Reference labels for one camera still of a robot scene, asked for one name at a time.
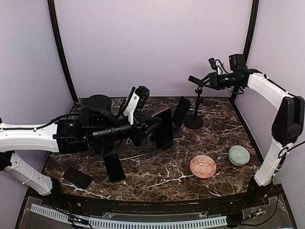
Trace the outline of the purple phone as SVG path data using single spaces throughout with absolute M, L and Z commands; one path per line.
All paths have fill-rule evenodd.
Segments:
M 160 148 L 166 143 L 173 141 L 173 122 L 171 109 L 169 107 L 165 107 L 152 114 L 151 117 L 158 117 L 162 119 L 162 123 L 158 125 L 152 132 L 156 142 L 156 147 Z

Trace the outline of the pole phone stand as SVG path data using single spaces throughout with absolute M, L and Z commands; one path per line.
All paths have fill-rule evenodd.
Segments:
M 195 102 L 195 109 L 193 115 L 188 114 L 184 119 L 184 125 L 190 129 L 200 129 L 203 126 L 203 119 L 198 115 L 198 110 L 200 106 L 200 97 L 203 92 L 203 83 L 198 78 L 189 76 L 188 81 L 197 85 L 195 92 L 197 93 L 197 99 Z

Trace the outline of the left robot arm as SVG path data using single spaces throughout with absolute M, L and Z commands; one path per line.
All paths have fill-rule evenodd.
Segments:
M 93 95 L 81 100 L 81 111 L 61 115 L 44 125 L 0 124 L 0 169 L 12 174 L 41 196 L 48 196 L 57 208 L 67 204 L 61 193 L 61 183 L 45 176 L 27 164 L 17 154 L 20 150 L 73 154 L 93 149 L 107 157 L 115 149 L 115 141 L 130 139 L 139 146 L 162 120 L 138 110 L 146 102 L 137 94 L 128 100 L 123 118 L 111 113 L 111 99 Z

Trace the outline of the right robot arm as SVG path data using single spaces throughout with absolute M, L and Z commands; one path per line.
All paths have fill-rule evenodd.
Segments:
M 233 73 L 209 73 L 198 84 L 214 90 L 231 86 L 248 88 L 265 99 L 263 108 L 274 118 L 269 121 L 270 147 L 254 180 L 258 186 L 267 186 L 280 170 L 286 156 L 298 145 L 303 132 L 305 101 L 277 85 L 268 76 L 256 69 L 242 68 Z

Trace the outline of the black folding phone stand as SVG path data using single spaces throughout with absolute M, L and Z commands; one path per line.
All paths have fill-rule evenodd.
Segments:
M 153 143 L 155 143 L 155 145 L 156 145 L 156 142 L 155 142 L 155 139 L 154 139 L 154 136 L 153 136 L 153 135 L 151 135 L 150 140 L 151 140 Z M 166 144 L 163 145 L 162 147 L 160 147 L 160 149 L 161 149 L 162 151 L 166 151 L 166 150 L 170 149 L 173 145 L 174 145 L 174 142 L 171 141 L 171 142 L 169 142 L 169 143 L 166 143 Z

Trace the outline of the black phone centre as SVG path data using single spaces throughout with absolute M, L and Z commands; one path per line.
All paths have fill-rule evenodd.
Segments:
M 117 183 L 126 179 L 118 155 L 110 155 L 104 157 L 103 160 L 111 183 Z

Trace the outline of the black phone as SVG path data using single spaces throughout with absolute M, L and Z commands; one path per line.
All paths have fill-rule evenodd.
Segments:
M 118 155 L 110 155 L 104 157 L 103 160 L 111 183 L 117 183 L 126 179 Z
M 74 184 L 76 187 L 79 187 L 84 190 L 88 189 L 88 187 L 93 181 L 93 178 L 91 176 L 73 167 L 69 167 L 63 174 L 63 177 L 70 183 Z

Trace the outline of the black phone left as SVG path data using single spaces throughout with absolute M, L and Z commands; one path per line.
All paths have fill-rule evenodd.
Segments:
M 63 177 L 70 183 L 74 184 L 76 187 L 79 187 L 84 190 L 88 189 L 88 187 L 93 181 L 93 178 L 91 176 L 73 167 L 69 167 L 63 174 Z

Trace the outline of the pink patterned plate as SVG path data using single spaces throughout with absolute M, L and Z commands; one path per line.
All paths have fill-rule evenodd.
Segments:
M 190 170 L 200 179 L 211 178 L 217 170 L 216 162 L 209 156 L 197 155 L 190 161 Z

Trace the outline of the pale green bowl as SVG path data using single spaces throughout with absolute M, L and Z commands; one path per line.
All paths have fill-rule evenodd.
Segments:
M 228 154 L 230 162 L 238 167 L 246 165 L 250 161 L 250 153 L 243 146 L 233 146 Z

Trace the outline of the left black frame post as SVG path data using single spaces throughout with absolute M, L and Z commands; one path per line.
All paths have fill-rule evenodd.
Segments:
M 56 14 L 56 9 L 55 9 L 55 1 L 54 0 L 47 0 L 48 4 L 48 10 L 49 10 L 49 16 L 50 16 L 50 21 L 51 21 L 51 26 L 52 26 L 52 31 L 53 31 L 53 36 L 55 40 L 55 45 L 57 48 L 58 52 L 58 57 L 61 63 L 62 71 L 64 74 L 64 78 L 66 81 L 66 84 L 69 89 L 70 96 L 74 102 L 78 100 L 77 94 L 75 87 L 72 82 L 72 77 L 69 71 L 68 63 L 66 60 L 62 40 L 61 40 L 61 34 L 60 34 L 60 28 L 59 28 L 59 23 L 57 19 L 57 14 Z

